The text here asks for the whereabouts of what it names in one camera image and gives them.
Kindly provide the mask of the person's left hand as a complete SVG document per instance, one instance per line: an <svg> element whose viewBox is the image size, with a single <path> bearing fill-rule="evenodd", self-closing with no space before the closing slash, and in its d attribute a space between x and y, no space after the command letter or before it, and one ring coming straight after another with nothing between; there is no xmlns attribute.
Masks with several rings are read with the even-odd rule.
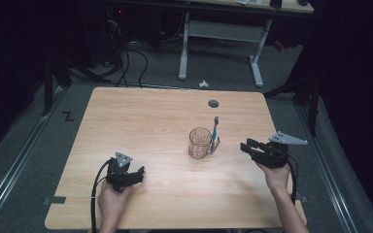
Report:
<svg viewBox="0 0 373 233"><path fill-rule="evenodd" d="M115 191L110 183L102 182L101 192L98 196L98 206L102 214L102 225L116 227L123 214L132 187L123 192Z"/></svg>

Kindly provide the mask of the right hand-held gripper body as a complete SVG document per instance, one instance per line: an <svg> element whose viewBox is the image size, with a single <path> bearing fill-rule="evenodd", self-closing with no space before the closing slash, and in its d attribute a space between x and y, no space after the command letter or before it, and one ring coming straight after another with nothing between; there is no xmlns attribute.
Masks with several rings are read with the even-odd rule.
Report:
<svg viewBox="0 0 373 233"><path fill-rule="evenodd" d="M269 138L268 143L257 143L257 148L261 150L261 153L256 157L256 162L271 169L282 168L288 163L288 146L307 144L307 140L278 131Z"/></svg>

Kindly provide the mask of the person's right hand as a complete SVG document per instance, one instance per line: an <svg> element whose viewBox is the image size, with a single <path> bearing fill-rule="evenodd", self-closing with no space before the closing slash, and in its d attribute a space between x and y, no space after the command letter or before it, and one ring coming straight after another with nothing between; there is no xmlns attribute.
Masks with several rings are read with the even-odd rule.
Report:
<svg viewBox="0 0 373 233"><path fill-rule="evenodd" d="M257 166L263 171L266 184L272 194L288 193L288 177L290 168L285 165L282 168L268 168L264 165L257 163Z"/></svg>

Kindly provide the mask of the white-framed wooden desk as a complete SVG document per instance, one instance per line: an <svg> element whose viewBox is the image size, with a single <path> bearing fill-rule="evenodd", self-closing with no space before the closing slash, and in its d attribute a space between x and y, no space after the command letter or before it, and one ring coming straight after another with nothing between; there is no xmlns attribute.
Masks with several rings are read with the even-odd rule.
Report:
<svg viewBox="0 0 373 233"><path fill-rule="evenodd" d="M283 0L281 9L269 6L270 0L186 0L186 5L208 4L209 6L230 7L237 10L266 10L268 13L312 14L313 6L309 0ZM180 59L179 79L187 78L188 39L190 37L221 39L227 41L256 43L254 54L249 56L256 87L263 87L258 60L267 39L272 18L269 17L261 26L238 24L233 22L214 22L210 19L190 19L185 13L183 49Z"/></svg>

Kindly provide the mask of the black metal stand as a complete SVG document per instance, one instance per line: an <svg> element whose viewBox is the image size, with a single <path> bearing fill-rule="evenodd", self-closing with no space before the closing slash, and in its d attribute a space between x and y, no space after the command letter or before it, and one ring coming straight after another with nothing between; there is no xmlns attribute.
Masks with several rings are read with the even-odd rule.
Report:
<svg viewBox="0 0 373 233"><path fill-rule="evenodd" d="M56 79L58 84L63 87L69 87L72 83L68 71L67 60L64 57L55 54L49 55L45 63L44 116L50 112L53 105L53 79Z"/></svg>
<svg viewBox="0 0 373 233"><path fill-rule="evenodd" d="M316 136L316 122L319 113L319 97L322 77L308 76L296 81L289 81L285 84L264 93L265 98L271 98L280 93L293 92L292 103L296 106L309 106L307 115L307 127L309 132Z"/></svg>

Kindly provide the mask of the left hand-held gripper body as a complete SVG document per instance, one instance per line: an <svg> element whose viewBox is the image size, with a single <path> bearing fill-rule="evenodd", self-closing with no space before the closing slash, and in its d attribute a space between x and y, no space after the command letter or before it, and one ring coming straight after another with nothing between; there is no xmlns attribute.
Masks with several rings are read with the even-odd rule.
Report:
<svg viewBox="0 0 373 233"><path fill-rule="evenodd" d="M120 152L116 152L116 157L109 160L106 180L114 191L122 193L127 188L126 179L131 160L131 157Z"/></svg>

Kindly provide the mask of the blue toothbrush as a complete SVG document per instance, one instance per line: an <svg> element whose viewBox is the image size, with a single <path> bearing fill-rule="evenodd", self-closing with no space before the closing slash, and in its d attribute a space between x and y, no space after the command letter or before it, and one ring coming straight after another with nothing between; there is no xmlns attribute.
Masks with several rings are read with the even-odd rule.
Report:
<svg viewBox="0 0 373 233"><path fill-rule="evenodd" d="M220 119L218 116L214 118L214 127L212 132L212 143L210 145L209 153L213 153L219 144L219 137L218 137L218 125L220 123Z"/></svg>

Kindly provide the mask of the clear glass mug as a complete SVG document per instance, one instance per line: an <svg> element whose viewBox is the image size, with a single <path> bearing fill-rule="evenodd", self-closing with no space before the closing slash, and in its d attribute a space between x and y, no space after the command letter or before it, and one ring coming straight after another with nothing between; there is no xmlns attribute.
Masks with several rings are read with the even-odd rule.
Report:
<svg viewBox="0 0 373 233"><path fill-rule="evenodd" d="M219 144L219 136L214 136L204 127L195 127L188 135L188 155L197 160L204 159L214 153Z"/></svg>

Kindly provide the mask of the metal floor rail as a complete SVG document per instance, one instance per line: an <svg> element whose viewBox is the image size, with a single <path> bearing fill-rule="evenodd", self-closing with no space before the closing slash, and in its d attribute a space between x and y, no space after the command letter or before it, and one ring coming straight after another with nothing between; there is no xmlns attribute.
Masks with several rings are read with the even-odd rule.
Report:
<svg viewBox="0 0 373 233"><path fill-rule="evenodd" d="M333 174L330 171L330 168L327 164L327 161L324 157L322 147L318 139L311 132L308 125L308 117L303 107L295 106L295 111L300 118L303 128L308 136L308 143L313 148L314 155L317 160L320 174L322 175L322 180L324 186L327 190L329 199L332 203L332 206L335 210L335 213L341 223L344 233L357 233L356 224L351 216L349 208L346 204L345 198L341 193L337 182L334 179Z"/></svg>
<svg viewBox="0 0 373 233"><path fill-rule="evenodd" d="M67 91L67 87L61 86L52 91L52 104L45 110L45 93L40 89L36 100L16 118L0 142L0 209L22 173L51 113Z"/></svg>

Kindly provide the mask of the dark computer tower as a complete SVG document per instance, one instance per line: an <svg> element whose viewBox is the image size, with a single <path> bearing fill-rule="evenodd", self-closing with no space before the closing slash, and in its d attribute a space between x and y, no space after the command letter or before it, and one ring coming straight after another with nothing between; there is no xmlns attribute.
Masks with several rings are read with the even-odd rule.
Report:
<svg viewBox="0 0 373 233"><path fill-rule="evenodd" d="M111 40L113 56L112 61L115 64L119 63L120 54L126 48L125 15L123 8L107 7L106 20L108 27L108 35Z"/></svg>

